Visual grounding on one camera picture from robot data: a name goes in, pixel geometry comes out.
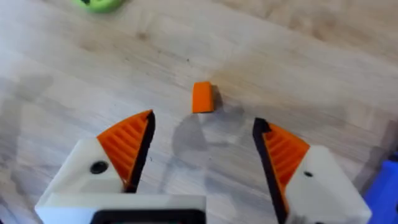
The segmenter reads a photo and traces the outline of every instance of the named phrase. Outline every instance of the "small orange block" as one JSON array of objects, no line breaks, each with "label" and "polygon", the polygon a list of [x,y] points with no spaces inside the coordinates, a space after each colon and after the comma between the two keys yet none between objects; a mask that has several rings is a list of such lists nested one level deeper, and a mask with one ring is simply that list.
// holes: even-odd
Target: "small orange block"
[{"label": "small orange block", "polygon": [[192,113],[206,113],[214,111],[213,93],[210,82],[193,84]]}]

